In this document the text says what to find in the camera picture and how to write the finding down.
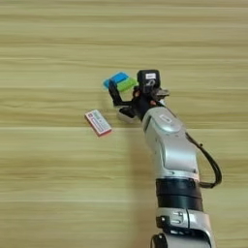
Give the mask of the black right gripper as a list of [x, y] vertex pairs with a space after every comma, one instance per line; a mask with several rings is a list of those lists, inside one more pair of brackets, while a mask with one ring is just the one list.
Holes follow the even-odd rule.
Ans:
[[136, 87], [133, 91], [133, 99], [131, 101], [123, 101], [116, 84], [112, 80], [108, 83], [108, 93], [112, 98], [113, 105], [115, 107], [124, 107], [119, 112], [131, 120], [136, 117], [142, 120], [150, 109], [162, 106], [160, 102], [154, 99], [164, 99], [170, 94], [168, 89], [154, 89], [152, 91], [153, 99], [150, 95], [143, 94]]

